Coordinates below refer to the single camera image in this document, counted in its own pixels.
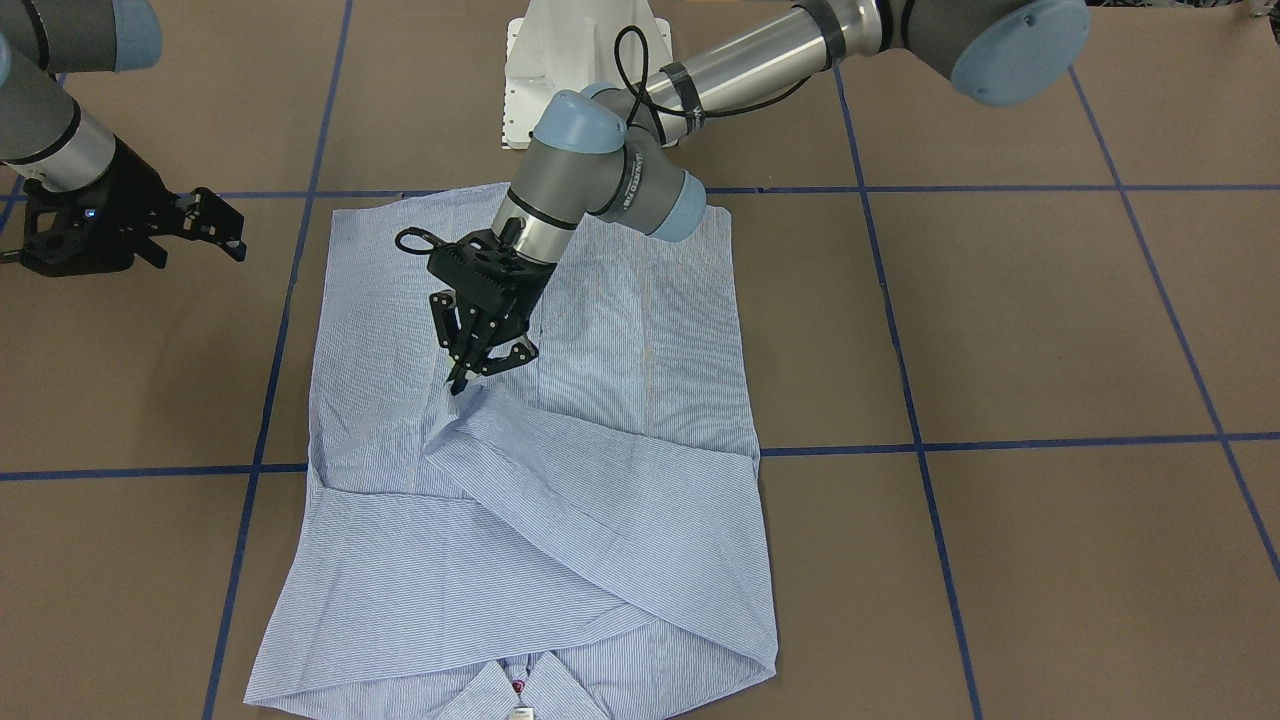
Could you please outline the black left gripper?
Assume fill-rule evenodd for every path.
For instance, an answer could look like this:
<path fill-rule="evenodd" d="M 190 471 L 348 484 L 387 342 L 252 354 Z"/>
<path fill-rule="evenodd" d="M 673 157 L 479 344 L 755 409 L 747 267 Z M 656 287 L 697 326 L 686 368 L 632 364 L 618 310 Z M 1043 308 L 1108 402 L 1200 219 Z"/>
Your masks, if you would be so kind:
<path fill-rule="evenodd" d="M 476 231 L 444 243 L 428 256 L 428 270 L 448 290 L 430 296 L 438 342 L 451 369 L 452 396 L 479 377 L 530 365 L 540 348 L 529 334 L 499 340 L 500 322 L 526 322 L 553 277 L 553 265 L 515 251 L 492 231 Z"/>

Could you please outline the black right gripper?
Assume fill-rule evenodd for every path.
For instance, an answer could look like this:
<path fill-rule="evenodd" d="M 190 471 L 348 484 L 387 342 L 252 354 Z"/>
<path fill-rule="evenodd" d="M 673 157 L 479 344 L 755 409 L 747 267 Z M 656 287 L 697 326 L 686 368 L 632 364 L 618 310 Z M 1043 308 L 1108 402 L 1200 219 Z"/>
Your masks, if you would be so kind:
<path fill-rule="evenodd" d="M 236 263 L 247 256 L 244 217 L 209 188 L 172 192 L 160 174 L 118 140 L 105 173 L 79 190 L 56 191 L 27 179 L 18 263 L 45 277 L 108 274 L 137 258 L 163 269 L 157 236 L 179 234 L 219 247 Z"/>

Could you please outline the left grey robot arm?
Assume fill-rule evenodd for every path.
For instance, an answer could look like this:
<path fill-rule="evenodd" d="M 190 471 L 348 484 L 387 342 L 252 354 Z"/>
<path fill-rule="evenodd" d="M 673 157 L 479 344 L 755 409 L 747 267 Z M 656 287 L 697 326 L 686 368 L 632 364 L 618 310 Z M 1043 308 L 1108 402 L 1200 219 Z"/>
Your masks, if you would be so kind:
<path fill-rule="evenodd" d="M 637 81 L 562 90 L 492 224 L 447 242 L 404 229 L 444 290 L 430 297 L 452 395 L 534 361 L 531 316 L 588 217 L 678 242 L 701 223 L 704 184 L 664 146 L 712 120 L 767 109 L 851 56 L 901 49 L 961 95 L 1024 102 L 1075 61 L 1091 31 L 1083 1 L 795 1 L 777 19 L 687 61 L 643 64 Z"/>

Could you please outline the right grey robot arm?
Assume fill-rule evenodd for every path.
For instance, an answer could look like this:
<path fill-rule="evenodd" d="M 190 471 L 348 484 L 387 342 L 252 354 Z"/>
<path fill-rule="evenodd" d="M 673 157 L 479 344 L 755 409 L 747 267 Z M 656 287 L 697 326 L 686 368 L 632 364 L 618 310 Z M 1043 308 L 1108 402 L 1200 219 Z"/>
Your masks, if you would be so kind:
<path fill-rule="evenodd" d="M 210 243 L 237 263 L 244 218 L 211 190 L 172 192 L 91 115 L 59 74 L 154 67 L 163 29 L 148 1 L 5 1 L 1 159 L 23 181 L 23 243 L 4 255 L 45 277 L 163 269 L 163 237 Z"/>

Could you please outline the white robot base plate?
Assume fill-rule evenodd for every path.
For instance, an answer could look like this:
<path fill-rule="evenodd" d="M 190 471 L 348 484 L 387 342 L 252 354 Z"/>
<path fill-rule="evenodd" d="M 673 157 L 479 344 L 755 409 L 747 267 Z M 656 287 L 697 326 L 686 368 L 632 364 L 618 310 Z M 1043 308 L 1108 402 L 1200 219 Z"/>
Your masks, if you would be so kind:
<path fill-rule="evenodd" d="M 673 60 L 671 24 L 648 1 L 531 1 L 521 17 L 509 20 L 502 147 L 524 151 L 559 91 L 621 87 L 613 46 L 628 26 L 644 33 L 653 67 Z"/>

